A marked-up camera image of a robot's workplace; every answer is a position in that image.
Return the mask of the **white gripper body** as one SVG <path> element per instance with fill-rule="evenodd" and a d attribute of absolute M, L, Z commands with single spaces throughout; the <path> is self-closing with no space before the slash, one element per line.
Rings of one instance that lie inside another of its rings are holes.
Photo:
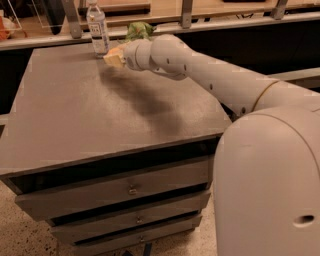
<path fill-rule="evenodd" d="M 124 49 L 126 65 L 132 70 L 148 70 L 150 68 L 150 42 L 139 39 L 129 42 Z"/>

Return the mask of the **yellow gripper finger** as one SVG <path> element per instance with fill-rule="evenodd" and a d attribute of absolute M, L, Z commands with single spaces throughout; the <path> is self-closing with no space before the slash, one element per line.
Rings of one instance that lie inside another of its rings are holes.
<path fill-rule="evenodd" d="M 123 68 L 125 66 L 125 60 L 121 53 L 108 53 L 103 59 L 107 65 L 115 68 Z"/>

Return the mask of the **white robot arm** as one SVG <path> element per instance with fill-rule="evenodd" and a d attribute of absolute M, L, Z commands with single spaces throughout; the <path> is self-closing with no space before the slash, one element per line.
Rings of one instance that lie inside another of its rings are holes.
<path fill-rule="evenodd" d="M 320 256 L 320 94 L 198 53 L 173 35 L 107 64 L 191 78 L 238 118 L 214 158 L 218 256 Z"/>

